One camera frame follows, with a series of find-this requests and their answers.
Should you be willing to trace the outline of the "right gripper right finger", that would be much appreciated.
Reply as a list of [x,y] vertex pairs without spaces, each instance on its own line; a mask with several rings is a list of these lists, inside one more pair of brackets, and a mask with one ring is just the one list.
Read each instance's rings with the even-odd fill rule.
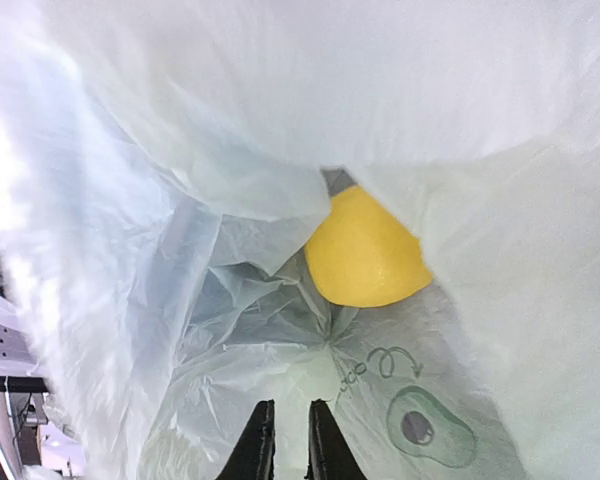
[[328,404],[314,400],[309,409],[309,480],[366,480]]

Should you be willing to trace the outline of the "yellow toy fruit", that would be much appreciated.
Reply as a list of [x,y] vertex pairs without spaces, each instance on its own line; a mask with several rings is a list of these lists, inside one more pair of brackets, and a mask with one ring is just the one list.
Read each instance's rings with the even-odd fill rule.
[[336,305],[382,307],[433,281],[419,240],[359,186],[331,199],[304,253],[318,292]]

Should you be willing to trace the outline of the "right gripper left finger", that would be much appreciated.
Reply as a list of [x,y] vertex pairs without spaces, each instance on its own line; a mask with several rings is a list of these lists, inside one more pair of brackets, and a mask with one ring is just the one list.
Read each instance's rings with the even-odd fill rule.
[[219,480],[271,480],[274,478],[275,402],[254,407]]

